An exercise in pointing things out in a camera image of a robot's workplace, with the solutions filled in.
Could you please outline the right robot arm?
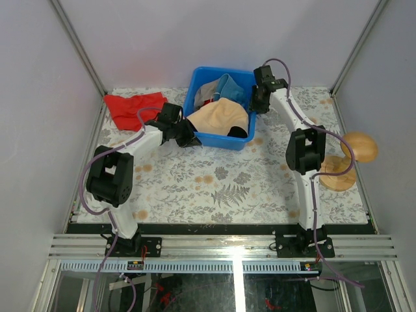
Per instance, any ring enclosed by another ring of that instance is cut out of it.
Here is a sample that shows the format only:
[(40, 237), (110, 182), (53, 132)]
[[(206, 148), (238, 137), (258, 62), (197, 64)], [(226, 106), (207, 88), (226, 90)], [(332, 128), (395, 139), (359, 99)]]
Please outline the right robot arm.
[(300, 214), (295, 237), (276, 240), (278, 255), (284, 257), (333, 258), (333, 242), (328, 237), (319, 203), (319, 181), (317, 174), (325, 157), (326, 130), (316, 126), (302, 112), (294, 100), (290, 84), (277, 79), (269, 65), (254, 71), (255, 84), (249, 109), (265, 114), (271, 108), (277, 111), (290, 138), (285, 152), (285, 161), (293, 172), (298, 188)]

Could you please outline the blue bucket hat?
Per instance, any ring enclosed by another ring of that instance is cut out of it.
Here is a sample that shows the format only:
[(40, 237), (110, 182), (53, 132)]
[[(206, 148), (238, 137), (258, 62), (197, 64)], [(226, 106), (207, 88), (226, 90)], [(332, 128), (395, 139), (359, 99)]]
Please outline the blue bucket hat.
[(215, 101), (218, 101), (220, 98), (226, 98), (234, 101), (241, 106), (245, 106), (247, 102), (246, 92), (228, 73), (223, 74), (219, 78), (213, 94), (213, 99)]

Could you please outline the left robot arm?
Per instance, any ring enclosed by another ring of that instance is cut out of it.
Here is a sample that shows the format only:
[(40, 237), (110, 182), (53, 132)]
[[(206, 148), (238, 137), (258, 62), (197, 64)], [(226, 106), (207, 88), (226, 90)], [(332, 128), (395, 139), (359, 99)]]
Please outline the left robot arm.
[(98, 146), (79, 180), (79, 199), (94, 216), (108, 215), (112, 226), (107, 238), (107, 256), (145, 254), (140, 229), (133, 217), (129, 197), (133, 191), (135, 160), (149, 154), (169, 140), (180, 148), (199, 146), (183, 108), (164, 103), (156, 117), (140, 121), (139, 132), (110, 148)]

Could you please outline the wooden hat stand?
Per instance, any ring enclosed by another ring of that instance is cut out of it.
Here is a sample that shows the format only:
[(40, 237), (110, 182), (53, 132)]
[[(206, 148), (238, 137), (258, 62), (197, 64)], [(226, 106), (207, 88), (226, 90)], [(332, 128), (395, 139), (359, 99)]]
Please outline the wooden hat stand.
[(368, 134), (350, 132), (343, 136), (344, 141), (352, 148), (352, 152), (344, 142), (340, 143), (344, 157), (327, 155), (322, 163), (320, 183), (329, 190), (343, 192), (351, 189), (357, 180), (354, 163), (370, 163), (378, 156), (378, 145)]

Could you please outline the blue plastic bin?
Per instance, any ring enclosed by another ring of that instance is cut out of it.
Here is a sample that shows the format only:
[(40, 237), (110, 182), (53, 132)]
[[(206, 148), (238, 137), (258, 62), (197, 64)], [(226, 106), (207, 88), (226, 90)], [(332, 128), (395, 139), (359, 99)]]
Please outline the blue plastic bin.
[(194, 70), (183, 109), (202, 146), (240, 151), (253, 139), (256, 113), (248, 106), (254, 85), (251, 71)]

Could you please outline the grey hat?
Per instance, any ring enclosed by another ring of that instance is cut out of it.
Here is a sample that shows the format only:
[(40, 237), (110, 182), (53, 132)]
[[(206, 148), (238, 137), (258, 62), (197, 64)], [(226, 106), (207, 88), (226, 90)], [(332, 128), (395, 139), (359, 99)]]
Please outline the grey hat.
[(214, 94), (216, 92), (219, 80), (214, 80), (209, 83), (203, 84), (196, 92), (194, 96), (194, 110), (197, 111), (207, 103), (213, 101)]

